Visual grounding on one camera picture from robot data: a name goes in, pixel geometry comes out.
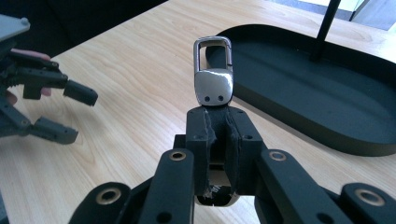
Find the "table surface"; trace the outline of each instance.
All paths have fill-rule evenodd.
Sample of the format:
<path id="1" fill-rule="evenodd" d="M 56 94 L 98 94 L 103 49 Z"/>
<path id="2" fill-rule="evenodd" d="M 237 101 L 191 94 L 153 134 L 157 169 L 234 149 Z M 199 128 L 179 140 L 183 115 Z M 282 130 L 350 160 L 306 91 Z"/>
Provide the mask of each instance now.
<path id="1" fill-rule="evenodd" d="M 109 181 L 131 188 L 153 176 L 186 113 L 198 106 L 193 88 L 193 42 L 241 24 L 271 24 L 316 36 L 322 16 L 262 0 L 171 0 L 54 58 L 75 81 L 95 89 L 88 107 L 53 91 L 16 107 L 79 130 L 62 146 L 33 136 L 0 139 L 0 189 L 11 223 L 66 223 L 90 190 Z M 335 20 L 328 41 L 396 63 L 396 37 Z M 363 158 L 310 139 L 261 111 L 245 110 L 269 148 L 288 151 L 324 188 L 339 193 L 363 182 L 396 197 L 396 155 Z M 253 197 L 227 208 L 195 206 L 196 223 L 257 223 Z"/>

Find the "robotic hand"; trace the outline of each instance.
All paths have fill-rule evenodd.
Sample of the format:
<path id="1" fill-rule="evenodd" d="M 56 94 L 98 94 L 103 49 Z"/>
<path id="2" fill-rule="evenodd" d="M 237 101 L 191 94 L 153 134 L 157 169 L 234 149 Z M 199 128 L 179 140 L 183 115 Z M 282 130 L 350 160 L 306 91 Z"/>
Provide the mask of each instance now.
<path id="1" fill-rule="evenodd" d="M 0 137 L 32 134 L 60 144 L 76 141 L 78 132 L 72 128 L 41 117 L 32 124 L 6 98 L 9 87 L 24 85 L 23 98 L 39 100 L 41 89 L 64 89 L 64 96 L 86 105 L 94 105 L 97 93 L 75 81 L 59 70 L 59 64 L 36 57 L 12 52 L 15 42 L 11 39 L 29 29 L 26 19 L 18 20 L 0 15 Z"/>
<path id="2" fill-rule="evenodd" d="M 201 69 L 199 49 L 225 48 L 226 69 Z M 130 189 L 108 182 L 93 189 L 70 223 L 192 223 L 194 205 L 230 206 L 255 196 L 260 223 L 394 223 L 396 201 L 363 183 L 340 195 L 318 185 L 288 152 L 268 148 L 233 97 L 231 41 L 194 44 L 194 86 L 200 104 L 187 113 L 186 134 L 161 156 L 154 176 Z"/>

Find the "metal carabiner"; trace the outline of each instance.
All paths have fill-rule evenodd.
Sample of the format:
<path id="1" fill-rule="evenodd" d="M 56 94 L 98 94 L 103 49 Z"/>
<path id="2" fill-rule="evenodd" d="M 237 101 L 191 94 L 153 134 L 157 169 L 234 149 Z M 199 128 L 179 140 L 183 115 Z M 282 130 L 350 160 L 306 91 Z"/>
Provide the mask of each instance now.
<path id="1" fill-rule="evenodd" d="M 226 68 L 200 68 L 200 49 L 223 46 Z M 231 41 L 225 36 L 207 36 L 194 43 L 194 88 L 200 105 L 227 105 L 233 98 L 233 61 Z"/>

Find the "black mechanical part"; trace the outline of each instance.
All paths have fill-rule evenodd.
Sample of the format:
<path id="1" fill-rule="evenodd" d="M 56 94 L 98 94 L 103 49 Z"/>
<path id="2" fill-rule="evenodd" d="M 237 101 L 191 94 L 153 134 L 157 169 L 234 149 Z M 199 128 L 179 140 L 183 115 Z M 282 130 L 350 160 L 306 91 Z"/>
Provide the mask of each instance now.
<path id="1" fill-rule="evenodd" d="M 39 100 L 42 88 L 64 89 L 68 96 L 86 105 L 94 105 L 98 94 L 91 88 L 69 80 L 59 70 L 59 64 L 37 57 L 12 52 L 15 42 L 0 43 L 0 137 L 32 134 L 59 144 L 76 141 L 78 132 L 49 119 L 31 121 L 11 105 L 6 98 L 9 87 L 24 85 L 23 98 Z"/>
<path id="2" fill-rule="evenodd" d="M 81 217 L 70 223 L 192 223 L 193 196 L 200 205 L 229 206 L 243 195 L 256 196 L 261 223 L 395 220 L 387 193 L 360 183 L 345 185 L 341 196 L 321 188 L 289 153 L 267 149 L 240 109 L 200 106 L 187 117 L 186 134 L 175 136 L 174 149 L 162 155 L 152 179 L 131 190 L 117 218 L 76 212 Z M 211 184 L 224 184 L 224 177 L 228 185 Z M 97 206 L 87 198 L 81 204 Z"/>
<path id="3" fill-rule="evenodd" d="M 257 166 L 269 195 L 273 197 L 270 203 L 275 202 L 282 216 L 278 223 L 352 223 L 289 153 L 265 150 L 257 160 Z M 264 201 L 266 197 L 257 195 L 256 203 L 262 206 L 264 202 L 258 201 Z M 265 223 L 265 217 L 259 216 L 259 219 Z"/>
<path id="4" fill-rule="evenodd" d="M 155 176 L 136 188 L 106 183 L 92 190 L 70 223 L 192 223 L 193 164 L 187 149 L 169 150 Z"/>

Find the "wooden table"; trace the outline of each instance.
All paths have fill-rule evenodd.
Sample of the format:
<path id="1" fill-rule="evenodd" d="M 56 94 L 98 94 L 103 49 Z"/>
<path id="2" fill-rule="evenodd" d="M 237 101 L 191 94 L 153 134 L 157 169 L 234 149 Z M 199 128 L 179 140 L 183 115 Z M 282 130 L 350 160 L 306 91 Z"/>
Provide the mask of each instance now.
<path id="1" fill-rule="evenodd" d="M 54 59 L 64 73 L 99 93 L 95 107 L 63 98 L 21 98 L 31 120 L 43 115 L 79 130 L 77 141 L 57 145 L 33 136 L 0 139 L 0 188 L 11 223 L 66 223 L 94 187 L 131 188 L 153 176 L 174 135 L 185 133 L 186 113 L 198 106 L 193 89 L 193 42 L 227 28 L 264 23 L 316 36 L 322 16 L 262 0 L 162 4 Z M 396 38 L 335 20 L 328 41 L 396 63 Z M 298 133 L 244 102 L 269 148 L 291 153 L 324 188 L 340 192 L 363 182 L 396 197 L 396 155 L 347 155 Z M 228 208 L 195 206 L 196 223 L 257 223 L 252 197 Z"/>

